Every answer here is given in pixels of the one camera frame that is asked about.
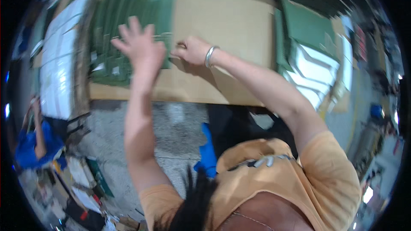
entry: yellow shirt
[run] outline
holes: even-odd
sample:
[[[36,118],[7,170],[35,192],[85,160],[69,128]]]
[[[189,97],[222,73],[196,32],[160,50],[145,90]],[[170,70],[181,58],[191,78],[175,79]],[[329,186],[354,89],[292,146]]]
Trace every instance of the yellow shirt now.
[[[264,155],[274,157],[271,167],[240,166]],[[217,162],[219,186],[212,197],[213,227],[217,229],[242,203],[259,192],[269,192],[296,205],[314,230],[347,230],[358,210],[361,189],[354,167],[331,132],[316,135],[300,154],[301,165],[289,146],[279,140],[247,141],[225,151]],[[140,194],[147,223],[172,218],[182,198],[170,185],[158,185]]]

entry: blue shirt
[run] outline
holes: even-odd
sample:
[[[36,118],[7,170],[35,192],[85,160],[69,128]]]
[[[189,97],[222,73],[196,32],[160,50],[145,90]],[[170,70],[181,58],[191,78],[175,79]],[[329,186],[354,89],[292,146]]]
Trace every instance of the blue shirt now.
[[[63,141],[60,137],[54,135],[51,126],[47,121],[43,121],[42,130],[47,152],[46,155],[39,160],[34,152],[36,146],[36,132],[26,133],[26,130],[20,131],[15,154],[16,161],[20,167],[24,169],[38,169],[45,163],[53,160],[56,153],[64,147]]]

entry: black hair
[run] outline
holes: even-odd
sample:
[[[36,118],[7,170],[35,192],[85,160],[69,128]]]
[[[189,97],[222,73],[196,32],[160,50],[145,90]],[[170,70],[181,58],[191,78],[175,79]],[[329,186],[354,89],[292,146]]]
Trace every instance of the black hair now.
[[[157,217],[154,222],[154,231],[203,231],[210,227],[212,215],[210,200],[217,188],[217,181],[209,179],[204,169],[199,169],[194,186],[191,168],[187,167],[187,177],[184,179],[186,187],[186,199],[177,209],[171,219]]]

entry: woman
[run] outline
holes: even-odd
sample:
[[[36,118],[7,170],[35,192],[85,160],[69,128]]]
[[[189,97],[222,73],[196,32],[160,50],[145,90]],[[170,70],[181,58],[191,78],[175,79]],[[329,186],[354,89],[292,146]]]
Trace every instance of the woman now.
[[[175,57],[219,66],[242,82],[294,136],[301,165],[280,139],[246,141],[225,150],[213,181],[189,172],[180,198],[154,157],[151,94],[166,49],[154,26],[136,17],[112,44],[134,69],[125,118],[128,169],[150,230],[346,230],[361,199],[351,162],[310,102],[275,72],[250,64],[195,37],[178,43]]]

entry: worker in blue shirt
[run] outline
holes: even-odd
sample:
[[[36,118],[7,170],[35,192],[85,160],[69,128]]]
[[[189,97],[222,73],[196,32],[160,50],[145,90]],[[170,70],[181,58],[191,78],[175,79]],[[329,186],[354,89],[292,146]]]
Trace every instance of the worker in blue shirt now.
[[[27,132],[28,118],[34,111],[34,131]],[[23,169],[39,169],[60,157],[64,148],[62,138],[53,132],[50,123],[43,120],[40,99],[32,98],[18,135],[15,158]]]

